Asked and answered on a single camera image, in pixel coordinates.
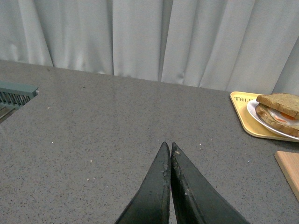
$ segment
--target green plastic object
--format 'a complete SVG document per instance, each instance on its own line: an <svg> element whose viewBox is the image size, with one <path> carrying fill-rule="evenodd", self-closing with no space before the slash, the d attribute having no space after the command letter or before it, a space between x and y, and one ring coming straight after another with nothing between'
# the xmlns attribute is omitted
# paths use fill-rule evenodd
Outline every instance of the green plastic object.
<svg viewBox="0 0 299 224"><path fill-rule="evenodd" d="M19 109L38 94L38 87L0 81L0 106Z"/></svg>

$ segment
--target gray countertop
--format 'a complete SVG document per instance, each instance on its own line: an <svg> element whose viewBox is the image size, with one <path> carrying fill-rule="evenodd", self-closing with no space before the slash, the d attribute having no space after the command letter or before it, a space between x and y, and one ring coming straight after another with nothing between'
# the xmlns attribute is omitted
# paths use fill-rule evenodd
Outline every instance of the gray countertop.
<svg viewBox="0 0 299 224"><path fill-rule="evenodd" d="M114 223L163 141L252 224L299 223L274 158L299 143L247 134L229 92L7 61L0 80L40 92L0 124L0 223Z"/></svg>

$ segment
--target bread slice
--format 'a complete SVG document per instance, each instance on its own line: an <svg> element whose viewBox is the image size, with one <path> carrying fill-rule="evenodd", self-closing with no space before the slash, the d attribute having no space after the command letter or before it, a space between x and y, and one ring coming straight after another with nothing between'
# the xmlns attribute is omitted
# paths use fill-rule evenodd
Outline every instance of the bread slice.
<svg viewBox="0 0 299 224"><path fill-rule="evenodd" d="M268 125L270 125L271 127L273 127L274 129L283 132L285 134L289 134L295 137L299 137L299 130L292 128L290 126L281 124L279 122L277 122L269 113L268 111L269 107L265 106L261 103L259 103L256 106L256 113L260 116L260 118L267 123Z"/></svg>
<svg viewBox="0 0 299 224"><path fill-rule="evenodd" d="M271 95L260 95L257 102L299 119L299 96L289 93L273 93Z"/></svg>

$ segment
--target white curtain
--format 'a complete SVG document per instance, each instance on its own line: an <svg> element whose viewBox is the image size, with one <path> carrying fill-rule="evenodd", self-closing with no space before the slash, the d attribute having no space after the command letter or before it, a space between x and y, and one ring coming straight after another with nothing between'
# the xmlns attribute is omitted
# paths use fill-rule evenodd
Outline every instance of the white curtain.
<svg viewBox="0 0 299 224"><path fill-rule="evenodd" d="M0 0L0 59L299 95L298 0Z"/></svg>

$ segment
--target sandwich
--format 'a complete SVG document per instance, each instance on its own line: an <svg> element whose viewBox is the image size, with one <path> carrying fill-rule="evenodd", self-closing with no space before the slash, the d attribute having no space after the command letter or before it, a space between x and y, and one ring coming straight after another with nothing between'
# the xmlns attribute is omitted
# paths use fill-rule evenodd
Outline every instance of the sandwich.
<svg viewBox="0 0 299 224"><path fill-rule="evenodd" d="M256 113L274 129L299 137L299 96L288 93L260 95Z"/></svg>

